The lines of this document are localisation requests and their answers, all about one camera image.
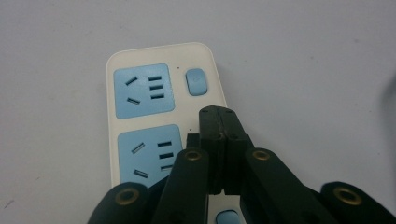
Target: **white power strip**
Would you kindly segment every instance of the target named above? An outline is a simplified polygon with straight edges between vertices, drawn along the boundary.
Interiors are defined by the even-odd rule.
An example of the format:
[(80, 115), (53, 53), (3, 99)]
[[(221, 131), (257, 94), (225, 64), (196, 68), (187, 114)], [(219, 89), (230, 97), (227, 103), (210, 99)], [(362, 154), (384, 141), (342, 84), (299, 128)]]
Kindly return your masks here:
[[(106, 76), (113, 187), (149, 188), (169, 175), (187, 134), (199, 132), (199, 110), (227, 106), (212, 53), (200, 43), (118, 52)], [(210, 196), (208, 223), (228, 209), (244, 222), (238, 204), (238, 197)]]

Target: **blue switch button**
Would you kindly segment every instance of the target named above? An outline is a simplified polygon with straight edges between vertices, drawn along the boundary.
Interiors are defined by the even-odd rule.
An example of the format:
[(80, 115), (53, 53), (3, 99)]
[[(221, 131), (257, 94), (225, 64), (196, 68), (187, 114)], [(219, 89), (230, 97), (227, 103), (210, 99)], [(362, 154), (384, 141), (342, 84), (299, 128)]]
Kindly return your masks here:
[(239, 216), (234, 210), (227, 210), (218, 213), (216, 224), (241, 224)]
[(205, 72), (201, 68), (193, 68), (187, 71), (186, 79), (190, 95), (199, 96), (207, 93)]

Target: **blue outlet panel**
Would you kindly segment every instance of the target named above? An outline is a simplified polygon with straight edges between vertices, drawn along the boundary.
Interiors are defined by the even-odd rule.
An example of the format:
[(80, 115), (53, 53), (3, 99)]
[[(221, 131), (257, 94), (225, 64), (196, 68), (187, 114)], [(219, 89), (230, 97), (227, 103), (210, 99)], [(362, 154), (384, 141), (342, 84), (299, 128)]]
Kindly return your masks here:
[(164, 63), (116, 70), (114, 93), (118, 119), (158, 114), (175, 108), (169, 69)]
[(167, 177), (182, 149), (175, 124), (121, 133), (118, 138), (120, 182), (151, 187)]

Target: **white table surface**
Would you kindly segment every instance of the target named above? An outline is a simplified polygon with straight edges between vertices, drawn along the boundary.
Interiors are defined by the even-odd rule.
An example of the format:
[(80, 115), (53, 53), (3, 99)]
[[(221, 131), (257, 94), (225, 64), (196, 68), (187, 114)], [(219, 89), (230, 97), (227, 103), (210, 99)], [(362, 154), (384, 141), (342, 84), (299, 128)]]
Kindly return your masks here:
[(393, 0), (0, 2), (0, 223), (86, 223), (110, 189), (106, 61), (191, 41), (214, 54), (256, 146), (308, 187), (396, 215)]

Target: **screw hole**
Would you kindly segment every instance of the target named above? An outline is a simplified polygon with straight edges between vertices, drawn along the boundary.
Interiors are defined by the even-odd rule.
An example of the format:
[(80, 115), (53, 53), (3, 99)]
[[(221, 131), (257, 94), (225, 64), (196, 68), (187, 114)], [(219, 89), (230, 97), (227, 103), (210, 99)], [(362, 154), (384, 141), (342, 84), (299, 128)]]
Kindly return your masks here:
[(268, 153), (259, 150), (253, 152), (253, 157), (260, 161), (266, 161), (270, 159), (270, 155)]
[(122, 189), (116, 195), (116, 203), (119, 205), (128, 205), (134, 203), (139, 198), (139, 191), (137, 189), (128, 188)]
[(198, 161), (199, 159), (201, 159), (202, 156), (201, 153), (197, 151), (189, 151), (188, 153), (186, 153), (185, 157), (189, 161)]
[(350, 189), (337, 187), (332, 191), (332, 193), (335, 195), (335, 197), (338, 200), (340, 200), (343, 203), (347, 203), (350, 205), (361, 204), (361, 196), (359, 196), (357, 193), (355, 193)]

